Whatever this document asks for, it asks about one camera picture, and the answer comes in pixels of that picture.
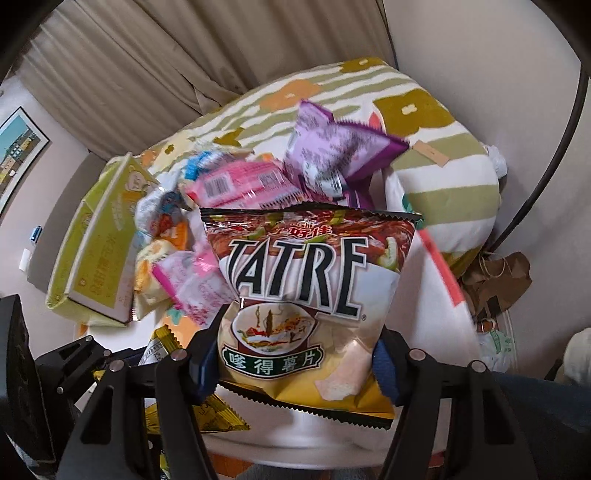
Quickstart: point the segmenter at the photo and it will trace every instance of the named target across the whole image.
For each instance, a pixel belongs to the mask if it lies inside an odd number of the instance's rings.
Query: brown paper bag
[[[462,275],[462,290],[476,321],[504,312],[530,285],[530,262],[521,252],[498,260],[481,253]]]

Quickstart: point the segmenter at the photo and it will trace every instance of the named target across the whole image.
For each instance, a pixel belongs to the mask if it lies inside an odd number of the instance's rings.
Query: barcode
[[[274,173],[261,173],[259,175],[259,180],[262,183],[263,188],[265,189],[274,189],[277,187],[280,182],[277,179],[277,176]]]
[[[287,142],[287,153],[291,153],[293,148],[296,146],[296,140],[299,138],[300,133],[294,129],[294,131],[290,135],[290,139]]]
[[[204,183],[205,193],[209,198],[218,197],[230,191],[226,177],[217,177]]]

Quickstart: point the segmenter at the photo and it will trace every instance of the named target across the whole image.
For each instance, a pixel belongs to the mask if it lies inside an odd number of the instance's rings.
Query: beige curtain
[[[139,153],[285,74],[393,63],[380,1],[66,0],[15,67],[88,149]]]

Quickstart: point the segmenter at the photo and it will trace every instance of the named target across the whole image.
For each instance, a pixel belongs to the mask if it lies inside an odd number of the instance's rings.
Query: picture frame
[[[22,107],[0,126],[0,216],[19,181],[48,143]]]

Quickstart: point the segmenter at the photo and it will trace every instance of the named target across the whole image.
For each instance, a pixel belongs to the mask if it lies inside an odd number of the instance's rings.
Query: pile of snacks
[[[208,328],[230,304],[218,332],[226,385],[304,408],[393,418],[372,351],[418,217],[368,210],[369,182],[407,148],[310,102],[300,105],[282,160],[196,144],[135,210],[143,246],[136,315],[171,307],[142,361],[187,346],[186,331],[182,345],[173,335],[179,319],[184,330]],[[248,428],[209,400],[196,407],[204,432]],[[155,408],[147,405],[151,432]]]

